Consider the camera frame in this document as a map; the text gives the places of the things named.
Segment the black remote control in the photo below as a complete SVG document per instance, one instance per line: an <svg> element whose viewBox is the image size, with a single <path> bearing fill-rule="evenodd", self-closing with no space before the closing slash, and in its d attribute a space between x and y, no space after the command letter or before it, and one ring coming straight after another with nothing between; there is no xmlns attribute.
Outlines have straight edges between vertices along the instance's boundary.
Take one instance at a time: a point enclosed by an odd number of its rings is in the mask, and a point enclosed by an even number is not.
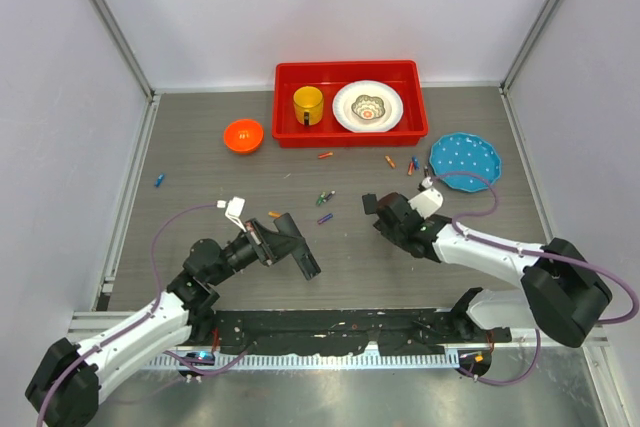
<svg viewBox="0 0 640 427"><path fill-rule="evenodd" d="M280 233L297 239L297 245L291 251L291 255L305 279L310 281L318 276L321 273L321 269L293 217L289 213L285 213L278 217L274 223Z"/></svg>

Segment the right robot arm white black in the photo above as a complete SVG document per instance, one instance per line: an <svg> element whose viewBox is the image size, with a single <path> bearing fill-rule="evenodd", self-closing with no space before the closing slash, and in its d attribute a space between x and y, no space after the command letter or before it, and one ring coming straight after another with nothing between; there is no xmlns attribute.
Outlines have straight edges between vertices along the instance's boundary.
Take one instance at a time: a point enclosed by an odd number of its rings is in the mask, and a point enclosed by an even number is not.
<svg viewBox="0 0 640 427"><path fill-rule="evenodd" d="M512 285L507 292L480 290L452 316L453 333L462 341L494 328L538 328L577 348L612 300L611 290L570 242L520 243L457 227L438 214L442 197L435 189L411 199L397 192L382 198L366 194L362 203L366 214L376 216L375 229L411 256L464 266Z"/></svg>

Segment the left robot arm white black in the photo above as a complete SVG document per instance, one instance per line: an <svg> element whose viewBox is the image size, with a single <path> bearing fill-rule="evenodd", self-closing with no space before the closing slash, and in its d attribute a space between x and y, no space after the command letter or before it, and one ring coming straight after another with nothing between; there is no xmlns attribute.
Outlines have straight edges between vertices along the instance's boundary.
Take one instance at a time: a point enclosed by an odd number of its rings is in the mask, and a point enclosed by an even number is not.
<svg viewBox="0 0 640 427"><path fill-rule="evenodd" d="M268 229L255 219L242 224L226 246L201 239L181 272L147 306L82 342L63 337L44 354L25 397L39 426L84 426L99 405L147 361L187 341L205 344L213 332L215 286L254 262L272 266L292 257L308 280L320 272L291 215Z"/></svg>

